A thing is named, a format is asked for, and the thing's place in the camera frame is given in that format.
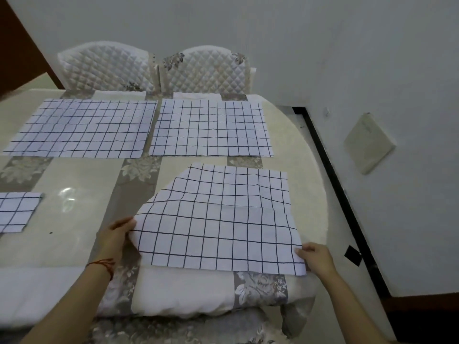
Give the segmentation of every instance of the red string bracelet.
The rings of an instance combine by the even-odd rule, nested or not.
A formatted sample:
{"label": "red string bracelet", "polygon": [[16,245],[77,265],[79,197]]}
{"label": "red string bracelet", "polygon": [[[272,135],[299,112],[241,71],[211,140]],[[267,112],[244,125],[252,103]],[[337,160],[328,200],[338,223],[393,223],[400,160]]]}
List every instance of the red string bracelet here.
{"label": "red string bracelet", "polygon": [[113,258],[95,260],[94,262],[88,263],[86,266],[89,266],[90,264],[100,264],[101,266],[106,267],[107,272],[110,274],[110,281],[113,280],[113,267],[115,266],[115,261],[113,260]]}

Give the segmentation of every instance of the white fabric with black grid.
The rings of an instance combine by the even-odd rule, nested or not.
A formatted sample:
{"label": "white fabric with black grid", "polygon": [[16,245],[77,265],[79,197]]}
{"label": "white fabric with black grid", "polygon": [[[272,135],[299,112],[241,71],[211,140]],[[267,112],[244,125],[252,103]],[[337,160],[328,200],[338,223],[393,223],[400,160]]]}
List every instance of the white fabric with black grid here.
{"label": "white fabric with black grid", "polygon": [[46,99],[3,152],[12,156],[139,158],[157,103]]}
{"label": "white fabric with black grid", "polygon": [[19,233],[40,203],[42,193],[0,193],[0,233]]}
{"label": "white fabric with black grid", "polygon": [[151,156],[274,155],[261,103],[163,99]]}
{"label": "white fabric with black grid", "polygon": [[135,219],[144,265],[306,274],[285,172],[194,163]]}

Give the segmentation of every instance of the hand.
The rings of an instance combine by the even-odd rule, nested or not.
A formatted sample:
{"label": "hand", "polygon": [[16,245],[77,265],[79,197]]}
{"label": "hand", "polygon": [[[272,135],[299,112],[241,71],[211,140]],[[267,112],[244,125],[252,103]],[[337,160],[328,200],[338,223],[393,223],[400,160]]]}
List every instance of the hand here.
{"label": "hand", "polygon": [[324,283],[337,275],[333,258],[325,245],[304,243],[302,249],[296,248],[296,254],[307,262],[311,271]]}
{"label": "hand", "polygon": [[134,229],[137,221],[132,217],[125,217],[114,221],[108,227],[97,233],[99,241],[99,253],[95,260],[113,258],[115,263],[121,261],[123,245],[127,239],[128,232]]}

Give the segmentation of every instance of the left hand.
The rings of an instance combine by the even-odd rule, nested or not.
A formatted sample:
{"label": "left hand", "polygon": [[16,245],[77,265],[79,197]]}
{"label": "left hand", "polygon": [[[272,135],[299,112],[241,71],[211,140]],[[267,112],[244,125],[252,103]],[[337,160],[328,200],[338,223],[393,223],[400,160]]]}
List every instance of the left hand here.
{"label": "left hand", "polygon": [[99,241],[99,253],[95,260],[113,258],[115,263],[121,261],[123,256],[123,245],[127,239],[127,234],[134,229],[137,221],[133,216],[125,217],[114,221],[109,226],[97,233]]}

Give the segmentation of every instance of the door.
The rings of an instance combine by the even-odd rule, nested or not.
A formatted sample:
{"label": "door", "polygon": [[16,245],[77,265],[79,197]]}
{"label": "door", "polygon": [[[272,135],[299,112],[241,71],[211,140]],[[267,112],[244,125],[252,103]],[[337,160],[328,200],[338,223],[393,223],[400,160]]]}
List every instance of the door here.
{"label": "door", "polygon": [[64,89],[6,0],[0,0],[0,43],[0,96],[45,72]]}

